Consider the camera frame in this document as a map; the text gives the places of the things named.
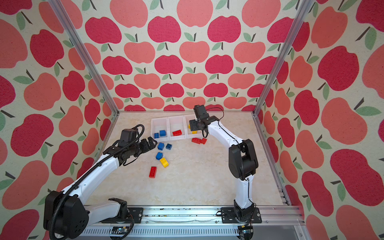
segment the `black cable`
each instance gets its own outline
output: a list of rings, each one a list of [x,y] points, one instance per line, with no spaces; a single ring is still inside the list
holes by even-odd
[[[68,190],[67,192],[63,195],[63,197],[59,200],[56,208],[54,209],[53,211],[53,214],[52,214],[52,218],[51,218],[51,224],[50,224],[50,227],[49,227],[49,237],[50,237],[50,240],[65,240],[67,239],[68,237],[61,237],[61,238],[56,238],[55,236],[55,225],[56,225],[56,219],[57,219],[57,216],[63,206],[63,204],[65,203],[65,201],[67,201],[67,199],[70,197],[69,194],[77,189],[80,185],[80,183],[89,175],[91,174],[91,172],[93,172],[97,167],[100,167],[102,165],[103,162],[105,162],[106,160],[110,159],[112,156],[118,154],[118,153],[121,153],[123,150],[127,149],[130,145],[132,145],[133,143],[136,142],[136,140],[138,140],[144,133],[144,126],[142,124],[138,124],[134,127],[137,128],[137,127],[141,127],[142,128],[142,131],[140,132],[140,134],[131,142],[129,142],[126,146],[122,147],[121,149],[117,150],[116,152],[106,156],[105,158],[103,158],[102,160],[100,160],[99,162],[97,162],[93,167],[91,167],[85,174],[83,174],[83,176],[77,180]]]

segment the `apple wallpaper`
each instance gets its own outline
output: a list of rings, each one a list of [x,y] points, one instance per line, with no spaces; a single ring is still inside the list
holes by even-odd
[[[315,2],[258,114],[313,240],[384,239],[383,13],[381,0]]]
[[[55,18],[46,1],[0,1],[1,240],[48,239],[45,197],[93,165],[113,118]]]
[[[120,111],[252,111],[301,2],[84,0],[74,1],[83,18],[69,15],[84,23],[74,26],[89,53],[100,52],[94,63]],[[309,33],[307,24],[300,34]],[[285,65],[279,81],[287,75]]]

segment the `pink apple print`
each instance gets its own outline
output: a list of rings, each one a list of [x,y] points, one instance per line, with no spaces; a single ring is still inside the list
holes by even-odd
[[[121,32],[119,27],[107,17],[90,18],[85,23],[85,31],[95,43],[119,43]]]
[[[179,23],[171,16],[165,18],[155,17],[148,23],[148,35],[157,42],[177,42],[181,37]]]
[[[103,60],[103,67],[105,71],[113,75],[130,75],[132,73],[132,65],[122,56],[106,57]]]

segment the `red apple print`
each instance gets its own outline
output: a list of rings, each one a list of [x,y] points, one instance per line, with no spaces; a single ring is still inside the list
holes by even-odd
[[[333,90],[345,90],[359,74],[358,57],[344,46],[335,47],[321,59],[317,73]]]
[[[350,205],[339,207],[336,223],[347,240],[378,239],[369,219],[359,209]]]
[[[260,62],[258,62],[256,65],[256,72],[258,74],[270,74],[273,66],[275,65],[276,59],[277,58],[273,56],[269,56],[264,59],[261,59]],[[276,76],[277,81],[280,84],[283,84],[287,79],[288,71],[289,71],[288,63],[284,61],[283,65],[280,68],[279,73]]]
[[[185,111],[184,107],[181,105],[168,105],[166,106],[163,111]]]
[[[258,98],[260,97],[263,89],[264,89],[264,84],[253,85],[248,89],[247,95],[250,98]]]
[[[325,217],[330,216],[333,213],[332,195],[325,187],[320,175],[312,171],[307,171],[303,173],[301,182],[315,210]]]
[[[205,69],[209,73],[222,73],[227,74],[232,71],[233,60],[228,55],[215,55],[207,60],[205,63]]]
[[[8,149],[6,143],[0,138],[0,165],[2,165],[8,156]]]
[[[384,45],[376,49],[365,63],[362,72],[362,82],[367,88],[376,90],[379,97],[384,99]]]
[[[211,83],[204,88],[207,97],[224,97],[228,93],[228,87],[224,83]]]
[[[333,7],[325,8],[313,25],[311,40],[319,48],[334,45],[343,35],[348,23],[345,13],[335,12]]]
[[[1,1],[0,12],[7,15],[16,14],[21,9],[30,9],[32,7],[31,0],[14,0],[12,2]]]
[[[172,97],[179,98],[184,95],[184,89],[178,83],[174,83],[174,84],[166,83],[160,87],[160,94],[166,98],[172,98]]]
[[[376,206],[384,200],[383,180],[361,153],[338,150],[332,154],[330,164],[353,199],[365,206]]]
[[[161,74],[179,74],[183,70],[183,63],[175,55],[162,55],[158,59],[156,59],[155,69]]]
[[[379,134],[380,139],[384,142],[384,120],[381,121],[379,130],[377,132]]]
[[[265,104],[267,107],[272,106],[273,103],[273,90],[269,89],[268,95],[265,98]]]
[[[267,39],[270,43],[283,43],[287,38],[289,29],[293,23],[292,18],[282,18],[275,22],[271,28],[268,30]],[[307,44],[308,38],[310,36],[310,25],[307,22],[304,22],[292,44],[292,47],[295,51],[301,51],[304,46]]]
[[[130,75],[132,73],[132,65],[122,56],[108,56],[103,60],[103,68],[110,74]]]
[[[280,0],[248,0],[242,10],[243,22],[251,28],[265,28],[276,19],[280,7]]]
[[[0,42],[0,68],[14,68],[18,61],[26,60],[28,49],[24,38],[14,26],[2,19],[0,19]]]
[[[312,240],[329,239],[323,222],[315,215],[309,215],[305,224]]]
[[[213,20],[208,27],[208,38],[213,42],[233,43],[239,38],[240,33],[240,21],[235,16],[228,18],[220,16]]]
[[[72,161],[77,156],[79,147],[72,140],[66,140],[59,146],[52,156],[51,170],[55,175],[63,175],[70,168]]]
[[[279,161],[279,149],[276,146],[275,139],[273,137],[269,137],[267,140],[268,146],[271,149],[271,153],[275,162]]]
[[[104,138],[107,135],[110,125],[111,121],[108,118],[104,119],[103,124],[100,127],[100,138],[102,141],[104,141]]]
[[[148,23],[148,35],[157,42],[177,42],[181,37],[181,29],[179,23],[171,16],[155,17]]]
[[[11,148],[22,157],[37,153],[45,140],[53,133],[52,121],[41,114],[31,114],[12,133]]]
[[[95,43],[119,43],[121,32],[119,27],[107,17],[90,18],[85,23],[85,31]]]
[[[205,106],[205,109],[207,111],[221,111],[221,110],[224,110],[223,106],[221,106],[220,104],[216,104],[216,105],[208,105],[208,106]]]
[[[255,110],[255,107],[256,107],[256,105],[248,105],[248,106],[243,107],[243,109],[241,109],[241,111],[253,112]]]
[[[88,169],[92,167],[93,162],[94,162],[93,158],[91,157],[86,158],[81,164],[81,168],[77,172],[77,178],[81,177],[86,171],[88,171]]]
[[[115,87],[115,92],[122,98],[138,98],[140,97],[139,89],[132,84],[119,84]]]
[[[293,107],[306,125],[314,124],[320,114],[319,101],[312,96],[310,90],[304,90],[297,94]]]
[[[28,239],[38,222],[39,212],[37,210],[28,209],[19,212],[5,223],[0,239]]]
[[[97,116],[100,113],[100,104],[97,100],[91,98],[84,109],[85,121],[89,124],[93,124],[96,121]]]
[[[39,34],[32,35],[30,49],[35,60],[46,68],[52,67],[57,60],[64,57],[60,41],[45,29],[40,30]]]
[[[140,105],[128,105],[124,108],[124,111],[145,111],[145,108]]]
[[[203,27],[211,20],[214,6],[211,0],[193,2],[180,0],[177,4],[177,16],[185,25]]]
[[[15,210],[25,207],[39,195],[48,177],[49,170],[44,162],[39,160],[28,162],[5,191],[2,199],[4,208]]]
[[[321,123],[333,139],[343,144],[356,144],[367,135],[367,123],[343,98],[334,98],[325,105]]]
[[[263,110],[260,109],[257,117],[259,118],[260,124],[263,124]]]
[[[84,79],[78,72],[70,71],[63,80],[63,92],[70,101],[76,101],[84,89]]]
[[[289,199],[292,203],[293,206],[298,206],[299,207],[299,210],[300,210],[300,213],[301,215],[303,216],[304,218],[304,209],[303,209],[303,204],[301,203],[300,199],[299,199],[299,195],[297,194],[297,191],[294,187],[292,187],[291,185],[286,185],[285,186],[285,190],[287,191],[288,193],[288,196],[289,196]]]
[[[381,0],[362,0],[356,13],[359,23],[370,23],[377,30],[384,32],[384,4]]]
[[[60,85],[56,78],[49,73],[40,74],[39,78],[24,90],[25,102],[31,108],[39,111],[51,109],[60,98]]]
[[[142,0],[112,0],[109,9],[115,20],[127,28],[142,28],[147,23],[148,9]]]
[[[280,119],[277,124],[277,131],[281,136],[281,140],[283,141],[286,147],[292,147],[295,142],[295,130],[291,126],[291,123],[288,118]]]
[[[0,108],[12,103],[16,97],[12,84],[2,76],[0,76],[0,96],[2,96],[0,98]]]

